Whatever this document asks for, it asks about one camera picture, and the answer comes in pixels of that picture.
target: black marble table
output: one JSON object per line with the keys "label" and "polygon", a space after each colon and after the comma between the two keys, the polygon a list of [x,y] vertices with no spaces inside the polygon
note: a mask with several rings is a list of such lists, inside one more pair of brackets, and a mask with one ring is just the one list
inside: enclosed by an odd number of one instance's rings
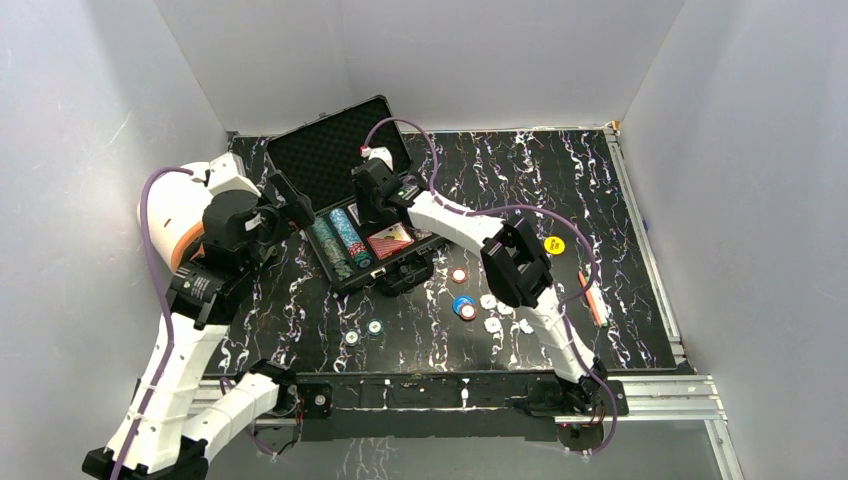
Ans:
{"label": "black marble table", "polygon": [[[602,295],[612,320],[595,326],[585,300],[569,305],[571,320],[610,369],[673,369],[671,346],[642,260],[604,134],[599,130],[437,133],[442,160],[438,188],[473,208],[526,203],[575,221],[600,259]],[[429,172],[431,158],[419,135],[406,135],[415,167]],[[231,150],[262,184],[271,167],[263,137],[236,137]],[[552,257],[560,295],[580,288],[577,271],[588,272],[585,252],[565,227],[539,220],[540,238],[565,239],[565,253]],[[338,296],[309,244],[295,235],[280,258],[259,278],[230,333],[207,367],[208,375],[233,374],[260,358],[273,358],[303,373],[437,373],[535,371],[551,363],[535,336],[519,327],[515,314],[480,309],[463,322],[452,311],[458,295],[479,300],[488,293],[481,263],[455,245],[435,257],[435,274],[413,292],[386,298],[376,289]],[[454,267],[470,272],[467,282],[449,279]],[[487,333],[483,322],[498,318]],[[385,330],[365,333],[379,318]],[[362,342],[347,347],[342,332],[358,329]]]}

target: white poker chip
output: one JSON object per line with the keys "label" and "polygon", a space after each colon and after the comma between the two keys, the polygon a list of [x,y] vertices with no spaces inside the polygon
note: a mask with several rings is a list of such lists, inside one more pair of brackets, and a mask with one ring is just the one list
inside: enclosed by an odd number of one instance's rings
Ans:
{"label": "white poker chip", "polygon": [[368,322],[367,328],[368,334],[376,337],[377,335],[383,333],[383,322],[377,319],[371,320],[370,322]]}
{"label": "white poker chip", "polygon": [[501,315],[510,315],[514,311],[515,310],[513,310],[513,308],[509,305],[503,302],[498,302],[498,313],[500,313]]}
{"label": "white poker chip", "polygon": [[501,321],[497,317],[489,317],[483,322],[486,331],[495,334],[501,331]]}
{"label": "white poker chip", "polygon": [[349,347],[355,347],[359,343],[359,332],[356,330],[348,330],[345,333],[345,344]]}
{"label": "white poker chip", "polygon": [[480,297],[480,306],[486,310],[491,310],[498,306],[498,299],[494,295],[487,293]]}
{"label": "white poker chip", "polygon": [[464,283],[468,280],[468,272],[464,268],[454,268],[451,272],[451,280],[455,283]]}
{"label": "white poker chip", "polygon": [[522,318],[520,322],[518,322],[518,328],[521,329],[523,333],[530,335],[533,333],[533,327],[530,326],[530,323],[526,318]]}
{"label": "white poker chip", "polygon": [[474,320],[477,317],[477,307],[470,303],[466,303],[465,305],[459,307],[459,318],[465,320],[466,322]]}

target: yellow disc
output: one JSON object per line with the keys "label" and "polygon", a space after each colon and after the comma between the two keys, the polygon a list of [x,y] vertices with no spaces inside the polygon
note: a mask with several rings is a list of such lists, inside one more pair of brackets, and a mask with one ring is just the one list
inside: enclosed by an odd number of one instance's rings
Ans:
{"label": "yellow disc", "polygon": [[565,251],[565,242],[559,237],[550,236],[545,239],[545,250],[552,255],[559,255]]}

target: poker chip stack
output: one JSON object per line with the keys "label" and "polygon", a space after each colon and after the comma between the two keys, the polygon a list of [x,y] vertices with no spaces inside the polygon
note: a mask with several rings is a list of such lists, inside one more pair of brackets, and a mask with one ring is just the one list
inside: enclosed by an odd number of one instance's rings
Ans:
{"label": "poker chip stack", "polygon": [[333,231],[330,230],[330,226],[327,225],[327,222],[323,218],[315,219],[315,223],[312,225],[312,233],[315,234],[315,238],[318,239],[318,243],[324,249],[324,253],[330,260],[330,264],[333,265],[336,277],[339,280],[344,280],[352,276],[353,269],[347,264],[347,259],[345,259],[341,246],[336,242],[335,237],[333,237]]}
{"label": "poker chip stack", "polygon": [[333,222],[333,226],[339,232],[339,236],[342,238],[345,247],[347,247],[347,252],[350,254],[350,258],[353,259],[353,263],[361,269],[370,267],[374,263],[374,257],[365,248],[365,243],[359,238],[356,229],[350,223],[344,210],[337,208],[330,212],[330,221]]}

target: black case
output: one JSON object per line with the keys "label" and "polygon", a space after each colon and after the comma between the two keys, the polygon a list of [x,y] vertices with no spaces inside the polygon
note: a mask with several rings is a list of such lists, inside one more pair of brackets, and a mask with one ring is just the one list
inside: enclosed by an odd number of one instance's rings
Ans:
{"label": "black case", "polygon": [[[432,254],[429,252],[445,242],[443,238],[435,234],[422,240],[416,238],[411,245],[379,260],[368,243],[368,237],[391,224],[357,225],[356,219],[350,214],[348,207],[356,203],[351,169],[363,162],[359,151],[371,127],[390,116],[392,112],[388,101],[380,95],[273,137],[266,147],[274,166],[291,181],[295,188],[312,201],[312,209],[316,217],[324,217],[331,210],[342,207],[362,242],[374,256],[375,262],[369,268],[358,269],[344,248],[338,233],[333,229],[336,241],[342,247],[348,263],[355,272],[353,276],[339,280],[324,250],[312,233],[312,229],[306,229],[307,238],[321,262],[324,274],[332,284],[333,290],[341,294],[355,292],[384,275],[387,276],[384,279],[387,280],[384,282],[387,285],[409,283],[413,275],[416,279],[421,275],[429,277],[429,274],[422,270],[429,266],[429,271],[432,273],[430,261]],[[371,139],[371,147],[388,148],[392,154],[395,172],[401,175],[409,172],[412,158],[394,123],[380,127]],[[405,224],[405,226],[410,235],[415,238],[411,225]],[[387,287],[384,293],[399,292],[397,289]]]}

